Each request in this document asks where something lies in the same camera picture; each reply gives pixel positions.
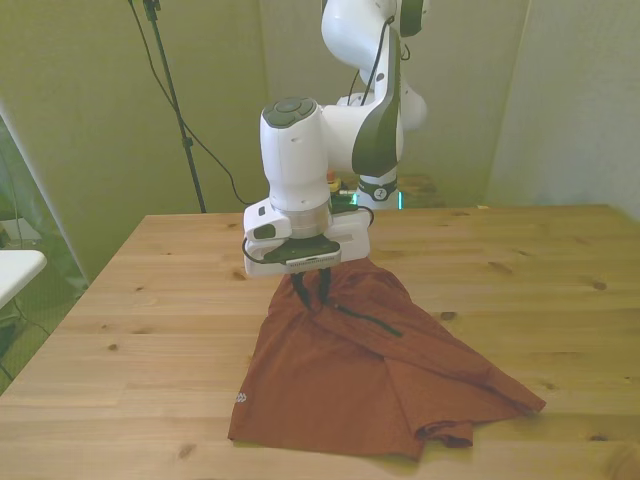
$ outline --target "cable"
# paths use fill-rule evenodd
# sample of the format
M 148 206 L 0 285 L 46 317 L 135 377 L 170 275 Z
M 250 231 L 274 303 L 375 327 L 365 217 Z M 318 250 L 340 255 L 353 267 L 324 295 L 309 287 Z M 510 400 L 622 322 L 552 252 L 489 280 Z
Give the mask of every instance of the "cable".
M 409 48 L 409 45 L 407 45 L 406 43 L 404 44 L 404 48 L 407 52 L 407 56 L 401 56 L 400 60 L 402 60 L 403 62 L 408 62 L 409 60 L 411 60 L 411 49 Z
M 257 258 L 253 258 L 249 254 L 249 252 L 247 252 L 247 241 L 247 238 L 242 241 L 242 253 L 244 253 L 244 256 L 251 260 L 253 263 L 257 263 L 258 265 L 271 265 L 271 262 L 267 262 L 266 260 L 258 260 Z
M 351 88 L 349 89 L 349 100 L 347 100 L 347 107 L 351 106 L 351 95 L 353 95 L 353 87 L 356 86 L 356 81 L 360 76 L 360 70 L 356 70 L 356 76 L 353 77 L 353 82 L 351 82 Z
M 376 214 L 373 213 L 373 210 L 369 207 L 365 207 L 364 205 L 358 205 L 358 210 L 366 210 L 371 215 L 371 220 L 369 221 L 369 226 L 373 225 L 373 222 L 376 220 Z
M 167 93 L 167 90 L 165 89 L 164 85 L 162 84 L 162 81 L 160 80 L 160 77 L 156 72 L 155 66 L 153 65 L 153 59 L 151 57 L 151 52 L 149 50 L 149 44 L 147 43 L 147 38 L 144 34 L 144 30 L 142 29 L 142 25 L 140 23 L 138 13 L 136 12 L 136 9 L 133 6 L 133 0 L 128 0 L 128 1 L 129 1 L 129 6 L 131 7 L 131 11 L 133 12 L 133 17 L 135 18 L 136 24 L 138 25 L 138 31 L 140 32 L 140 37 L 142 38 L 142 43 L 144 44 L 144 49 L 147 54 L 147 60 L 149 61 L 149 67 L 151 68 L 151 73 L 153 74 L 153 77 L 156 79 L 156 82 L 160 87 L 160 90 L 162 90 L 162 93 L 164 94 L 165 98 L 167 99 L 167 102 L 169 102 L 169 105 L 171 105 L 171 108 L 175 111 L 176 107 L 173 104 L 173 101 L 171 100 L 171 97 Z M 207 152 L 216 161 L 216 163 L 220 166 L 220 168 L 222 168 L 224 172 L 227 174 L 231 182 L 231 188 L 233 189 L 233 194 L 235 195 L 236 199 L 243 205 L 253 205 L 253 203 L 247 202 L 242 199 L 242 197 L 240 196 L 236 188 L 235 179 L 233 178 L 233 175 L 231 174 L 229 169 L 224 165 L 224 163 L 222 163 L 222 161 L 209 148 L 206 147 L 206 145 L 198 138 L 198 136 L 193 132 L 193 130 L 191 130 L 191 128 L 189 127 L 187 122 L 184 120 L 184 118 L 182 119 L 182 123 L 184 124 L 184 128 L 187 130 L 187 132 L 191 134 L 191 136 L 196 141 L 196 143 L 200 145 L 200 147 L 202 147 L 202 149 L 205 152 Z
M 380 33 L 380 43 L 378 44 L 378 53 L 376 54 L 376 60 L 373 62 L 373 68 L 371 69 L 371 75 L 369 76 L 369 83 L 367 83 L 367 89 L 364 91 L 364 97 L 362 98 L 362 102 L 360 106 L 364 105 L 364 102 L 367 101 L 367 95 L 369 95 L 369 90 L 371 90 L 371 85 L 373 84 L 373 79 L 376 76 L 376 71 L 378 70 L 378 64 L 380 63 L 380 57 L 382 56 L 382 47 L 384 46 L 384 34 L 387 31 L 387 27 L 391 25 L 395 20 L 394 16 L 391 16 L 385 20 L 384 25 L 382 26 L 382 32 Z
M 22 229 L 20 228 L 20 213 L 18 212 L 18 199 L 16 196 L 16 187 L 13 183 L 13 175 L 11 175 L 11 170 L 9 170 L 9 164 L 7 163 L 7 159 L 4 158 L 4 154 L 2 153 L 2 149 L 0 149 L 0 158 L 2 159 L 2 164 L 4 165 L 4 169 L 7 171 L 7 178 L 9 178 L 9 186 L 11 187 L 11 196 L 13 197 L 13 211 L 15 214 L 16 228 L 18 229 L 18 238 L 20 239 L 20 250 L 24 248 L 24 239 L 22 238 Z

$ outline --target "wood grain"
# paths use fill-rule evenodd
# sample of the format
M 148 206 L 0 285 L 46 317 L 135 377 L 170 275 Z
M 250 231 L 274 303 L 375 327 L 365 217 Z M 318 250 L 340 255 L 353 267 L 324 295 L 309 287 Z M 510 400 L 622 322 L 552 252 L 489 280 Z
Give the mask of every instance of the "wood grain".
M 639 478 L 637 224 L 607 207 L 377 215 L 372 259 L 548 401 L 413 465 L 226 439 L 279 281 L 244 274 L 241 222 L 142 222 L 0 397 L 0 478 Z

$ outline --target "white wall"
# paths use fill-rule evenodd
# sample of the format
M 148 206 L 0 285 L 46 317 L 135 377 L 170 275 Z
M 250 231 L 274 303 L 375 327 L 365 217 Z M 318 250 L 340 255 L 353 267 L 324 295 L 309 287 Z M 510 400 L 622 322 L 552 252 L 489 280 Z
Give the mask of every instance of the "white wall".
M 257 0 L 163 0 L 159 18 L 185 118 L 242 194 L 264 198 Z M 2 114 L 90 279 L 144 215 L 198 211 L 175 116 L 125 0 L 2 0 L 0 71 Z M 226 176 L 194 152 L 209 209 L 240 211 Z
M 638 0 L 532 0 L 487 202 L 640 219 Z
M 404 172 L 431 175 L 449 205 L 482 201 L 490 175 L 528 0 L 432 0 L 409 39 L 407 75 L 430 108 L 409 135 Z M 319 0 L 261 0 L 271 100 L 304 95 L 335 103 L 353 70 L 327 51 Z

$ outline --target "black cable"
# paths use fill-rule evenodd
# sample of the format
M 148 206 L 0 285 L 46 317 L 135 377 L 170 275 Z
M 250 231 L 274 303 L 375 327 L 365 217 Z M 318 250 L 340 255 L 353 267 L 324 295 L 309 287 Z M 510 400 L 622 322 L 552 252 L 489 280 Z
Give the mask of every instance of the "black cable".
M 142 25 L 140 24 L 140 19 L 138 18 L 138 13 L 136 12 L 136 9 L 133 6 L 133 0 L 129 0 L 129 6 L 131 7 L 131 11 L 133 12 L 133 17 L 135 18 L 136 24 L 138 25 L 138 30 L 139 30 L 140 36 L 142 38 L 142 43 L 144 44 L 144 49 L 145 49 L 145 52 L 147 53 L 147 60 L 149 61 L 149 67 L 151 68 L 151 73 L 153 74 L 153 77 L 156 79 L 156 82 L 158 83 L 158 86 L 160 87 L 160 90 L 162 90 L 162 93 L 164 94 L 165 98 L 167 99 L 167 102 L 169 102 L 169 105 L 171 105 L 171 108 L 175 112 L 176 107 L 173 104 L 173 101 L 171 100 L 171 97 L 169 97 L 169 94 L 167 93 L 167 90 L 164 88 L 164 85 L 162 84 L 162 81 L 160 80 L 160 77 L 158 76 L 158 73 L 156 72 L 155 66 L 153 65 L 153 59 L 151 57 L 151 52 L 149 51 L 149 44 L 147 43 L 147 38 L 146 38 L 146 36 L 144 34 L 144 30 L 142 29 Z M 193 130 L 191 130 L 191 128 L 189 127 L 187 122 L 184 120 L 184 118 L 182 119 L 182 123 L 184 124 L 184 128 L 187 130 L 187 132 L 189 132 L 191 134 L 191 136 L 196 141 L 196 143 L 198 145 L 200 145 L 200 147 L 202 147 L 202 149 L 205 152 L 207 152 L 211 156 L 211 158 L 213 158 L 216 161 L 216 163 L 220 166 L 220 168 L 222 168 L 222 170 L 224 170 L 224 172 L 227 174 L 227 176 L 229 177 L 229 180 L 231 182 L 231 188 L 233 189 L 233 194 L 235 195 L 236 199 L 240 203 L 242 203 L 243 205 L 253 205 L 253 203 L 247 202 L 247 201 L 242 199 L 242 197 L 240 196 L 240 194 L 238 193 L 238 190 L 236 188 L 235 179 L 233 178 L 233 175 L 231 174 L 229 169 L 224 165 L 224 163 L 222 163 L 222 161 L 209 148 L 207 148 L 207 146 L 204 143 L 202 143 L 202 141 L 193 132 Z
M 407 52 L 407 56 L 401 56 L 400 60 L 402 60 L 403 62 L 408 62 L 409 60 L 411 60 L 411 49 L 409 48 L 409 45 L 407 45 L 406 43 L 404 44 L 404 48 Z
M 369 207 L 365 207 L 364 205 L 358 205 L 358 210 L 366 210 L 371 215 L 371 221 L 369 221 L 369 226 L 373 225 L 373 222 L 376 220 L 376 214 L 373 213 L 373 210 Z
M 249 252 L 247 252 L 247 241 L 248 239 L 245 238 L 242 241 L 242 253 L 244 253 L 244 256 L 247 257 L 249 260 L 251 260 L 253 263 L 257 263 L 258 265 L 271 265 L 271 262 L 267 262 L 265 260 L 258 260 L 257 258 L 253 258 Z
M 351 88 L 349 89 L 349 100 L 347 100 L 347 107 L 351 106 L 351 95 L 353 95 L 353 88 L 356 86 L 356 81 L 360 76 L 360 70 L 356 70 L 356 76 L 353 77 L 353 82 L 351 82 Z
M 364 102 L 367 101 L 367 95 L 369 95 L 369 91 L 371 90 L 371 85 L 373 84 L 373 79 L 376 77 L 376 71 L 378 70 L 378 64 L 380 63 L 380 57 L 382 56 L 382 47 L 384 46 L 384 34 L 387 31 L 387 27 L 393 23 L 395 17 L 391 16 L 385 20 L 384 25 L 382 26 L 382 32 L 380 33 L 380 43 L 378 44 L 378 53 L 376 54 L 376 60 L 373 62 L 373 68 L 371 69 L 371 75 L 369 75 L 369 83 L 367 83 L 367 89 L 364 91 L 364 97 L 362 98 L 362 102 L 360 106 L 364 105 Z

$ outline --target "white chair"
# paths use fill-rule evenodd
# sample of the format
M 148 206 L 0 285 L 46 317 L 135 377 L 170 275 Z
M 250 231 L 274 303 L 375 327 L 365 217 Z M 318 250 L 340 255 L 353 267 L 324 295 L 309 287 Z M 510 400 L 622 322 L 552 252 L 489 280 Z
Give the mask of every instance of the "white chair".
M 0 250 L 0 308 L 42 271 L 47 259 L 36 250 Z

